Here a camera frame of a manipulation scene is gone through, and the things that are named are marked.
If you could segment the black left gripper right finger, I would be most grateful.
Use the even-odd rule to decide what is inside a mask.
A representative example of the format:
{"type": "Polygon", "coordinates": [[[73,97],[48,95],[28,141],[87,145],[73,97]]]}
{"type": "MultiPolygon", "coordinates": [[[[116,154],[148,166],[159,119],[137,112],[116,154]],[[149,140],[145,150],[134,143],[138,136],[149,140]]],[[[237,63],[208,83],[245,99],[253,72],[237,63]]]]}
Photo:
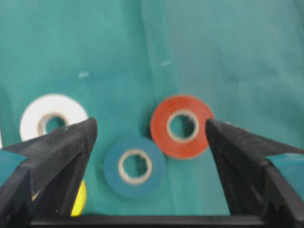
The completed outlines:
{"type": "Polygon", "coordinates": [[[214,228],[301,228],[304,201],[269,156],[303,155],[302,149],[216,119],[206,122],[211,149],[230,211],[210,218],[214,228]]]}

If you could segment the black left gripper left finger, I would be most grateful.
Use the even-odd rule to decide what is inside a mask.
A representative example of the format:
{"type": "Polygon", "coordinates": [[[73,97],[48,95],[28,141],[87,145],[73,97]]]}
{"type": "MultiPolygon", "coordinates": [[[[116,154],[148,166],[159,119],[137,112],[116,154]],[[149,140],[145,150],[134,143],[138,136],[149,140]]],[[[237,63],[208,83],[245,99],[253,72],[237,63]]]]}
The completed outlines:
{"type": "Polygon", "coordinates": [[[1,227],[69,219],[96,138],[97,121],[90,117],[1,149],[1,227]]]}

